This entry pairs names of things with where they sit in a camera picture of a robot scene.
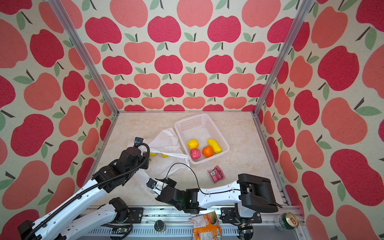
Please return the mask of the red toy apple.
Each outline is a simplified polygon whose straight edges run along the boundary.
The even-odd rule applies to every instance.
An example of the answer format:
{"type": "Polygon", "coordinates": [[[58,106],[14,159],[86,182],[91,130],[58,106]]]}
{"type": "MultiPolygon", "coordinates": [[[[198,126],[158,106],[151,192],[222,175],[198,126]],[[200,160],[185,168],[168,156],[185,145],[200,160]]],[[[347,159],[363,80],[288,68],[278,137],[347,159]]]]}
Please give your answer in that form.
{"type": "Polygon", "coordinates": [[[193,161],[199,160],[201,158],[201,151],[199,149],[192,149],[190,155],[193,161]]]}

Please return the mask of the orange toy fruit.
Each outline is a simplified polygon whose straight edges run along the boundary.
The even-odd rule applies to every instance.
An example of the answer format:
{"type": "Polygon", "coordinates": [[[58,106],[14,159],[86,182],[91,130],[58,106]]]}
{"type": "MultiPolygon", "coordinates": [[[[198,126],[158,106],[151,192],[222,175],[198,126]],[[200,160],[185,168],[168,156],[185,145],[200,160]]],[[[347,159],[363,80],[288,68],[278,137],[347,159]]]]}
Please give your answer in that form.
{"type": "Polygon", "coordinates": [[[213,147],[206,146],[203,148],[202,153],[203,153],[204,157],[207,159],[207,158],[212,157],[215,154],[215,151],[214,151],[213,147]]]}

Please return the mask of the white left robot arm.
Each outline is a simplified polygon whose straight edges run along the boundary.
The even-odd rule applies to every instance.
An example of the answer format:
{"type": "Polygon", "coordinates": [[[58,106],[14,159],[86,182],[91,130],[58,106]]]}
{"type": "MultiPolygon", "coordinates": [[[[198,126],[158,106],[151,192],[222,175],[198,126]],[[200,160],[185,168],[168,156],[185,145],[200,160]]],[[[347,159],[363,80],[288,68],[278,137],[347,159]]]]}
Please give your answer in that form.
{"type": "Polygon", "coordinates": [[[26,220],[18,226],[23,240],[77,240],[101,226],[118,228],[132,220],[128,205],[114,198],[101,208],[80,217],[90,205],[112,190],[123,186],[139,169],[149,166],[150,147],[138,143],[124,150],[117,160],[96,172],[78,192],[36,221],[26,220]]]}

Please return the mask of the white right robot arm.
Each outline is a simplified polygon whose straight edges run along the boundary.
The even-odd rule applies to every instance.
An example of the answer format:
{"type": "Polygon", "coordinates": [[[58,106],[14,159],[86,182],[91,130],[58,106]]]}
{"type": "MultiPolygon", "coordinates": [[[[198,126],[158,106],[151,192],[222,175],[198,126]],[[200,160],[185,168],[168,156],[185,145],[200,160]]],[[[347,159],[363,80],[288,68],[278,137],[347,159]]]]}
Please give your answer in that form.
{"type": "Polygon", "coordinates": [[[276,202],[271,180],[249,174],[238,175],[238,180],[211,189],[176,189],[176,182],[167,178],[149,179],[147,187],[157,194],[156,200],[175,207],[187,214],[233,204],[241,218],[251,218],[254,213],[276,213],[276,202]]]}

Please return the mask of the yellow toy lemon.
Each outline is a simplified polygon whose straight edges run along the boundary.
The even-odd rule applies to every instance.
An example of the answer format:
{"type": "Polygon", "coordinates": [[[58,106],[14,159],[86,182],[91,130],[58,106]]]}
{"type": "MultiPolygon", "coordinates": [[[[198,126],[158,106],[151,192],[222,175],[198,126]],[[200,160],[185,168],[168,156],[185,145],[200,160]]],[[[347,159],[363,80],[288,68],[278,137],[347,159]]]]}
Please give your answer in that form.
{"type": "Polygon", "coordinates": [[[213,148],[215,154],[220,154],[222,152],[220,145],[214,139],[208,139],[208,144],[213,148]]]}

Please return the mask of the white plastic bag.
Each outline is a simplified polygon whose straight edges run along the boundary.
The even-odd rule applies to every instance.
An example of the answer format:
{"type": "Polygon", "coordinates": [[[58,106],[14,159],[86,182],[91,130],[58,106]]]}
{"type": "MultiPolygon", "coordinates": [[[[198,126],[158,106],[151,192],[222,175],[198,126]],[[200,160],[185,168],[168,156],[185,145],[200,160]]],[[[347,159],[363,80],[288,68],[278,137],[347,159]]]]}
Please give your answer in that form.
{"type": "Polygon", "coordinates": [[[150,153],[157,153],[149,159],[148,169],[138,170],[133,178],[139,182],[141,189],[154,197],[156,194],[146,186],[149,178],[164,179],[179,169],[189,165],[189,157],[182,152],[179,138],[173,128],[160,131],[154,138],[144,139],[144,143],[150,147],[150,153]]]}

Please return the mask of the yellow toy pear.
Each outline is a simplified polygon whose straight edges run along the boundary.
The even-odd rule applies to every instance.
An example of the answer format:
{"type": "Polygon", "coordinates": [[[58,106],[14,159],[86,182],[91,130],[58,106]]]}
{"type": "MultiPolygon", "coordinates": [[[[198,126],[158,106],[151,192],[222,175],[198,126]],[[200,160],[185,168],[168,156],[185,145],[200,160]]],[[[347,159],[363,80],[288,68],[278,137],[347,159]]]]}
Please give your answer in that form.
{"type": "Polygon", "coordinates": [[[190,150],[198,149],[199,142],[196,139],[192,139],[188,142],[188,147],[190,150]]]}

